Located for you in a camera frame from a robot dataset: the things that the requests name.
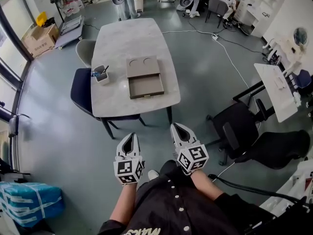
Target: yellow object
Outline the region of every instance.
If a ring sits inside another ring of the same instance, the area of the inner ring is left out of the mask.
[[[36,23],[40,27],[43,26],[46,21],[47,21],[47,14],[45,12],[40,13],[36,19]]]

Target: blue package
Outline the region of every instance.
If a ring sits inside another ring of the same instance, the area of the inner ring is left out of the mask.
[[[0,182],[0,203],[3,211],[23,227],[33,227],[65,208],[61,189],[41,183]]]

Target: shoe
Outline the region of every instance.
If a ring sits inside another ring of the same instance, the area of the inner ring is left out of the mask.
[[[157,178],[158,176],[159,176],[159,174],[155,170],[149,170],[148,171],[148,178],[150,181]]]
[[[228,20],[224,20],[223,21],[223,26],[224,26],[224,28],[225,29],[232,29],[233,28],[233,24],[232,23],[230,23]]]

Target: white robot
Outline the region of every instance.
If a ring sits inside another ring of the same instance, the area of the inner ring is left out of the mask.
[[[115,176],[123,185],[137,183],[143,168],[144,162],[140,155],[138,137],[135,133],[130,133],[117,146],[114,162]]]
[[[209,156],[192,130],[182,124],[173,123],[171,136],[175,146],[174,157],[186,175],[191,175],[193,171],[205,166]],[[123,185],[137,183],[143,169],[138,137],[135,133],[130,133],[117,146],[115,176]]]
[[[171,124],[171,136],[175,146],[174,158],[186,175],[205,166],[209,155],[204,144],[201,144],[195,133],[188,127]]]

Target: white shoe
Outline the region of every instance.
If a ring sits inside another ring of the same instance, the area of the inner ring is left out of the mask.
[[[158,176],[159,176],[159,174],[155,170],[149,170],[148,171],[148,178],[150,181],[157,178]]]

